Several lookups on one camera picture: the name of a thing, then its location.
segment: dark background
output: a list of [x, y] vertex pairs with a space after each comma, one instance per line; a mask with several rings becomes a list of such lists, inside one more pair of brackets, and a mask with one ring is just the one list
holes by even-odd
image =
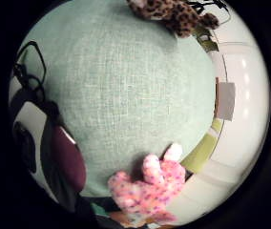
[[[0, 228], [92, 228], [54, 204], [25, 173], [12, 143], [8, 78], [21, 41], [54, 1], [0, 1]], [[228, 0], [261, 47], [271, 83], [271, 1]], [[217, 210], [184, 228], [271, 228], [271, 123], [259, 162], [241, 188]]]

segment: leopard print plush toy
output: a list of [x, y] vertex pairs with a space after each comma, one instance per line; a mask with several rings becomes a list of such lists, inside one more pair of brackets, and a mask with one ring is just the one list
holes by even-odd
[[132, 11], [144, 18], [160, 20], [179, 37], [188, 37], [197, 25], [216, 29], [219, 20], [212, 13], [198, 15], [197, 12], [182, 0], [127, 0]]

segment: teal fabric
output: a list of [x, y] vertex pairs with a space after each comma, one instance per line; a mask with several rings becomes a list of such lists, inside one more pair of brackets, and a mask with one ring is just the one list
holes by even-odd
[[[57, 102], [86, 161], [85, 197], [172, 142], [185, 158], [211, 126], [215, 71], [195, 38], [176, 38], [135, 17], [124, 0], [73, 0], [45, 15], [24, 42], [45, 57], [47, 97]], [[24, 59], [41, 73], [37, 55]]]

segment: stuffed animal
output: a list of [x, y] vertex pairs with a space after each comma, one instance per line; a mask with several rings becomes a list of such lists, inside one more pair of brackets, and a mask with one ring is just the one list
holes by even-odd
[[142, 165], [143, 181], [132, 182], [124, 171], [110, 177], [108, 187], [112, 197], [131, 223], [122, 223], [124, 226], [137, 227], [146, 219], [159, 225], [176, 220], [166, 206], [185, 183], [185, 169], [177, 162], [181, 154], [181, 146], [174, 143], [161, 161], [156, 155], [147, 155]]
[[179, 37], [188, 37], [197, 25], [216, 29], [219, 20], [212, 13], [198, 15], [197, 12], [183, 0], [127, 0], [132, 11], [144, 18], [160, 20]]

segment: pink polka dot plush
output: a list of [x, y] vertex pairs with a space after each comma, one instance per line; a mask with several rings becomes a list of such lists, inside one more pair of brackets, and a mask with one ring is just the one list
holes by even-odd
[[185, 183], [185, 169], [177, 162], [181, 154], [181, 146], [174, 143], [163, 160], [156, 155], [144, 158], [143, 181], [132, 182], [124, 171], [115, 173], [108, 180], [113, 199], [134, 225], [145, 219], [153, 219], [160, 225], [176, 219], [165, 208]]

